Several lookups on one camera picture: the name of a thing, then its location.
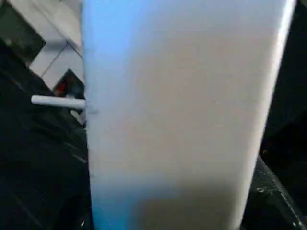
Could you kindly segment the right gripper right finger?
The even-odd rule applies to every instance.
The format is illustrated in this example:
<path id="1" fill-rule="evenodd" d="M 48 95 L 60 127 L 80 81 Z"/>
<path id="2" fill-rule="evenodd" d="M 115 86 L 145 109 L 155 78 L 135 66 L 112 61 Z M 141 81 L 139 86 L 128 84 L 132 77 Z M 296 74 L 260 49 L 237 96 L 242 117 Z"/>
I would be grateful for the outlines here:
<path id="1" fill-rule="evenodd" d="M 257 158 L 249 195 L 241 222 L 242 230 L 305 230 L 303 217 L 286 188 Z"/>

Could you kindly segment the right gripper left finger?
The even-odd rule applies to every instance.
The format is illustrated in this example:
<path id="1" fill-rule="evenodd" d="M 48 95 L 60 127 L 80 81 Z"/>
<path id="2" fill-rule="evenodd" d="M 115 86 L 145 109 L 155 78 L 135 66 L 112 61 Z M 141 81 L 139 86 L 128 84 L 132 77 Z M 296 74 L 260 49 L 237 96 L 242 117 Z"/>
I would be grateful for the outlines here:
<path id="1" fill-rule="evenodd" d="M 56 230 L 93 230 L 90 189 L 67 200 L 59 212 Z"/>

